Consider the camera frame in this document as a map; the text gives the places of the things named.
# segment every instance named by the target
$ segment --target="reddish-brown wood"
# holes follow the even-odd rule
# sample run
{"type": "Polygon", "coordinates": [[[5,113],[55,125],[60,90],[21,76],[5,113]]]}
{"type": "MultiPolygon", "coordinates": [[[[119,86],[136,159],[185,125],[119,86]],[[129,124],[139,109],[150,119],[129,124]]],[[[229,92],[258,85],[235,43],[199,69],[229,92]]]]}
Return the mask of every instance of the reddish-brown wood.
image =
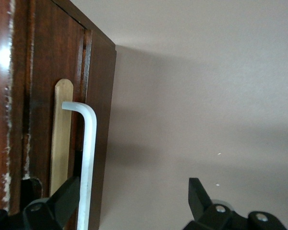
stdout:
{"type": "Polygon", "coordinates": [[[19,210],[27,2],[0,0],[0,208],[19,210]]]}
{"type": "MultiPolygon", "coordinates": [[[[32,179],[34,198],[48,196],[54,86],[67,78],[73,100],[97,115],[90,229],[98,229],[115,59],[114,43],[70,1],[0,0],[0,208],[14,214],[30,200],[20,204],[21,179],[32,179]]],[[[82,141],[73,113],[69,176],[82,141]]]]}
{"type": "Polygon", "coordinates": [[[97,230],[100,221],[116,51],[95,31],[92,38],[86,103],[94,109],[97,116],[97,137],[89,226],[90,229],[97,230]]]}
{"type": "Polygon", "coordinates": [[[46,197],[49,192],[54,86],[59,79],[71,80],[73,100],[79,101],[84,29],[51,1],[36,1],[31,14],[35,16],[30,25],[34,27],[31,29],[34,49],[31,50],[32,72],[28,76],[29,146],[25,148],[29,149],[29,170],[25,175],[41,181],[46,197]]]}

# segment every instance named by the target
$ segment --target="wall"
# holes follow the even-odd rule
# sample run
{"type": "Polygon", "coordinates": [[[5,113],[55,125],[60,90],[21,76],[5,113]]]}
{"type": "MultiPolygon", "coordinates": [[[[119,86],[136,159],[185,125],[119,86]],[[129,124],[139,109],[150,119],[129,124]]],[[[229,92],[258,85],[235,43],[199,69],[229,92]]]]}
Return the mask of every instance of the wall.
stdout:
{"type": "Polygon", "coordinates": [[[180,230],[188,179],[288,227],[288,0],[72,0],[117,44],[101,230],[180,230]]]}

